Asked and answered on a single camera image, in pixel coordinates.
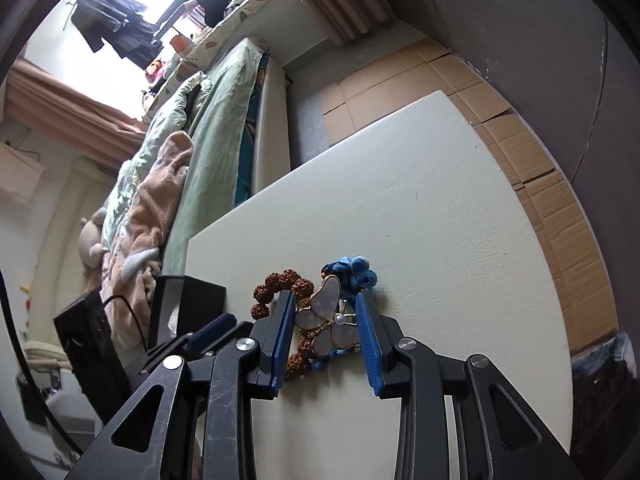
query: black cable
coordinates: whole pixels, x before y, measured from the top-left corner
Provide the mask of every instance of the black cable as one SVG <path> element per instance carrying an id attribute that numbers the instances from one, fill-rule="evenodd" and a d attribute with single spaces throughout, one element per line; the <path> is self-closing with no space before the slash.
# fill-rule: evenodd
<path id="1" fill-rule="evenodd" d="M 31 150 L 21 150 L 20 148 L 14 148 L 14 150 L 16 152 L 23 152 L 23 153 L 33 153 L 33 155 L 37 155 L 38 156 L 38 162 L 40 161 L 40 159 L 42 158 L 42 156 L 38 153 L 38 152 L 32 152 Z"/>
<path id="2" fill-rule="evenodd" d="M 36 403 L 40 405 L 40 409 L 44 413 L 44 416 L 47 417 L 47 420 L 60 434 L 60 436 L 68 444 L 68 446 L 74 452 L 78 453 L 78 455 L 82 455 L 82 449 L 80 449 L 78 444 L 76 444 L 71 439 L 64 428 L 60 426 L 60 423 L 53 415 L 53 413 L 51 413 L 49 407 L 47 406 L 47 403 L 40 395 L 40 390 L 36 386 L 33 377 L 31 376 L 31 371 L 29 370 L 29 366 L 27 365 L 27 359 L 24 358 L 24 354 L 22 353 L 22 346 L 20 346 L 20 340 L 18 339 L 18 335 L 15 331 L 14 317 L 11 314 L 11 306 L 9 306 L 9 295 L 7 294 L 6 286 L 4 284 L 4 276 L 2 275 L 2 270 L 0 270 L 0 306 L 2 307 L 2 316 L 4 317 L 4 324 L 6 325 L 6 331 L 9 334 L 11 346 L 14 348 L 16 359 L 18 359 L 18 366 L 20 367 L 20 370 L 24 375 L 24 379 L 29 385 L 31 393 L 36 397 Z"/>
<path id="3" fill-rule="evenodd" d="M 136 322 L 136 326 L 138 327 L 138 332 L 140 333 L 140 341 L 142 341 L 142 348 L 144 348 L 145 352 L 146 352 L 146 341 L 145 341 L 145 337 L 142 335 L 142 327 L 140 326 L 140 323 L 138 322 L 138 318 L 133 313 L 133 309 L 131 308 L 131 305 L 129 304 L 129 301 L 127 300 L 127 298 L 125 298 L 121 294 L 114 294 L 113 296 L 109 296 L 106 300 L 104 300 L 102 302 L 102 308 L 104 309 L 113 300 L 122 300 L 122 301 L 124 301 L 124 304 L 127 305 L 127 308 L 129 309 L 129 312 L 131 313 L 131 317 L 133 317 L 133 321 Z"/>

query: brown bead bracelet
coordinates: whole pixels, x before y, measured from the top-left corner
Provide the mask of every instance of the brown bead bracelet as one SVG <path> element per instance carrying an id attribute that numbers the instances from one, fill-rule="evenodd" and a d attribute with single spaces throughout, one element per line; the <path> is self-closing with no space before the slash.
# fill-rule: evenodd
<path id="1" fill-rule="evenodd" d="M 296 308 L 309 306 L 309 297 L 314 293 L 314 284 L 311 280 L 302 278 L 295 270 L 287 269 L 281 273 L 272 272 L 264 279 L 263 285 L 258 285 L 254 290 L 256 303 L 251 309 L 251 317 L 255 320 L 268 317 L 270 314 L 269 303 L 277 293 L 282 290 L 290 290 L 296 297 Z M 313 357 L 311 345 L 316 336 L 315 330 L 301 330 L 302 341 L 298 345 L 298 352 L 289 356 L 287 361 L 286 381 L 292 381 L 311 370 L 309 359 Z"/>

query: black speaker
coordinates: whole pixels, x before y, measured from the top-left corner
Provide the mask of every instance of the black speaker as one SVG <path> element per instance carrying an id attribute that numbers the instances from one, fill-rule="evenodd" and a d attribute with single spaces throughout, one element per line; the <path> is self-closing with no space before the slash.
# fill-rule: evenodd
<path id="1" fill-rule="evenodd" d="M 100 289 L 80 296 L 53 319 L 53 324 L 82 392 L 106 424 L 129 399 L 131 389 L 111 342 Z"/>

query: green bedsheet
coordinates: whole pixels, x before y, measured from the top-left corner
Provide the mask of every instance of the green bedsheet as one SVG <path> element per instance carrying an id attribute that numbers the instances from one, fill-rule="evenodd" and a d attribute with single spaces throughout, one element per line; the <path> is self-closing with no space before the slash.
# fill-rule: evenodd
<path id="1" fill-rule="evenodd" d="M 262 50 L 242 40 L 207 75 L 212 88 L 193 121 L 193 158 L 164 248 L 163 274 L 184 274 L 189 240 L 234 208 L 244 118 Z"/>

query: butterfly brooch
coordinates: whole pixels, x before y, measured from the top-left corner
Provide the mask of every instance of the butterfly brooch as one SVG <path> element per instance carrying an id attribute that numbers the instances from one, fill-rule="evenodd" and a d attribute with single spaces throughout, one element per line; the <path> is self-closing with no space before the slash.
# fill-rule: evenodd
<path id="1" fill-rule="evenodd" d="M 302 330 L 319 330 L 312 350 L 317 357 L 327 357 L 334 349 L 348 350 L 358 344 L 355 313 L 340 301 L 340 280 L 330 274 L 309 300 L 309 306 L 296 312 L 295 325 Z"/>

